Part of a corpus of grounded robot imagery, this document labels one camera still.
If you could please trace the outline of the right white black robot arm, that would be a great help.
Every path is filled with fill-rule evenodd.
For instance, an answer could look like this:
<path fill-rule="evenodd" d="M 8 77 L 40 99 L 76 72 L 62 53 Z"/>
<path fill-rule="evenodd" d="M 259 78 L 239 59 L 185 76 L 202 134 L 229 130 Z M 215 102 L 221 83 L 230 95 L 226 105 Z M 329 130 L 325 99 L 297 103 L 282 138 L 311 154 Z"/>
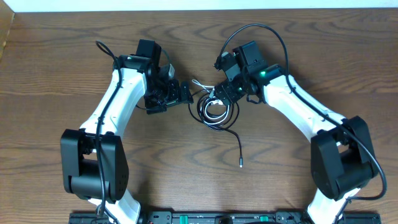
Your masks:
<path fill-rule="evenodd" d="M 378 163 L 366 122 L 345 118 L 314 99 L 295 81 L 287 68 L 268 65 L 255 41 L 222 51 L 215 68 L 226 81 L 213 96 L 229 106 L 255 95 L 259 102 L 281 112 L 310 142 L 310 167 L 317 186 L 307 207 L 311 223 L 339 223 L 348 203 L 377 175 Z"/>

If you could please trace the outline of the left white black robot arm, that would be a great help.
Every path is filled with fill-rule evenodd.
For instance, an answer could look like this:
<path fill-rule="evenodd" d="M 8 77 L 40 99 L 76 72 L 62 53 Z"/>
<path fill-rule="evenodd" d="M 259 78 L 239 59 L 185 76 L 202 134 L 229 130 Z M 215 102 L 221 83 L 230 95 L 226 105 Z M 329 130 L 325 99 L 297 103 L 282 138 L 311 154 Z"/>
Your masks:
<path fill-rule="evenodd" d="M 129 168 L 123 148 L 125 128 L 140 99 L 147 114 L 193 103 L 187 82 L 174 77 L 172 64 L 160 66 L 161 46 L 141 39 L 136 53 L 115 56 L 112 79 L 93 114 L 79 129 L 60 138 L 65 191 L 95 205 L 93 213 L 71 213 L 70 223 L 148 223 L 148 214 L 127 189 Z"/>

